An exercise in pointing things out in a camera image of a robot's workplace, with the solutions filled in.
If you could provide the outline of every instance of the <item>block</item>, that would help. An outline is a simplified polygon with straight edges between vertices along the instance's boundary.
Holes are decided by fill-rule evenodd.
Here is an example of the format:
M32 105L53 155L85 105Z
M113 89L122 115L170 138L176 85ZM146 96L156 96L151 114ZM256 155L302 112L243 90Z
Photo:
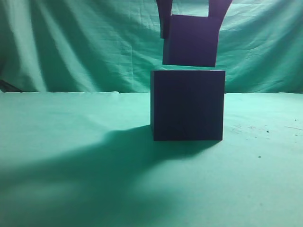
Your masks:
M157 0L161 38L165 39L169 35L170 16L173 0Z
M151 72L151 129L155 141L222 140L225 71Z
M232 0L209 0L208 16L220 20L220 26L224 20Z
M220 25L212 17L172 15L163 64L215 67Z

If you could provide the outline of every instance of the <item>green backdrop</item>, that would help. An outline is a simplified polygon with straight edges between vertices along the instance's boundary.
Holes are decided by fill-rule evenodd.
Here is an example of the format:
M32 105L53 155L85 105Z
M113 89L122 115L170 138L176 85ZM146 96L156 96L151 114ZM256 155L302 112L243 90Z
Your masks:
M162 45L155 0L0 0L0 79L24 91L149 92L151 70L189 68L162 65ZM302 53L302 0L234 0L215 69L228 93L302 93Z

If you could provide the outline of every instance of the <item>green tablecloth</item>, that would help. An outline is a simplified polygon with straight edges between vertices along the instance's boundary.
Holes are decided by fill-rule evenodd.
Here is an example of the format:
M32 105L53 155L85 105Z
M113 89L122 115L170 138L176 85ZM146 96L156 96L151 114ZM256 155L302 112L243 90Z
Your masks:
M1 93L1 227L301 227L303 95L227 94L224 141L154 142L149 93Z

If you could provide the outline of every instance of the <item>cube face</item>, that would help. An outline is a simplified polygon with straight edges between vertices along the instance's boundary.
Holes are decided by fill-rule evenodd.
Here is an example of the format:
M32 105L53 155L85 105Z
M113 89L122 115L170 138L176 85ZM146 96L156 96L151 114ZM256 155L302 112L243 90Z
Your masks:
M225 71L151 72L154 140L222 140Z
M212 17L172 15L163 64L215 67L220 25Z

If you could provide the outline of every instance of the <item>cube top face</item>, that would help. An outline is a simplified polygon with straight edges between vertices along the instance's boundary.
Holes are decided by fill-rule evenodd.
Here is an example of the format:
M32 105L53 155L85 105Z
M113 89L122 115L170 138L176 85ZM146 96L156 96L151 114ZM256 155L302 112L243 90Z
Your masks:
M220 25L212 17L172 15L163 64L215 67Z
M225 71L151 72L154 140L222 140Z

